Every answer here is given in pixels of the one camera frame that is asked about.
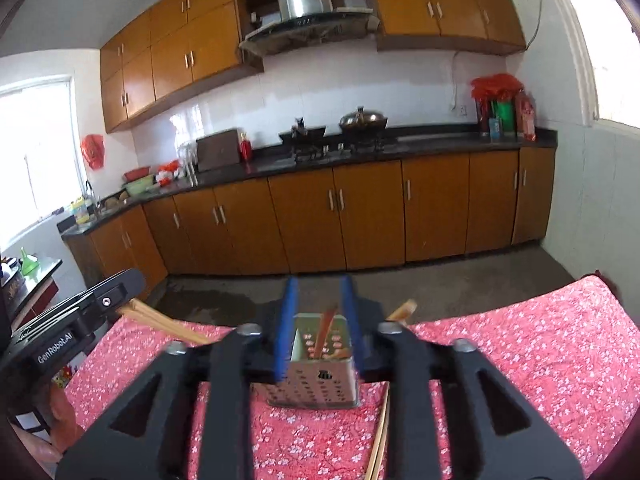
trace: window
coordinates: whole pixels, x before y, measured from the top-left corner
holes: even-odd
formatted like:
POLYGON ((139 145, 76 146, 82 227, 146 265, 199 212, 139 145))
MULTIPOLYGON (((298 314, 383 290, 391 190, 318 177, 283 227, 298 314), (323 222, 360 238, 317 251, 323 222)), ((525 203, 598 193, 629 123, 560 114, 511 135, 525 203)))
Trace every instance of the window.
POLYGON ((616 0, 571 0, 587 46, 598 116, 640 128, 640 43, 616 0))
POLYGON ((0 245, 82 195, 70 81, 0 94, 0 245))

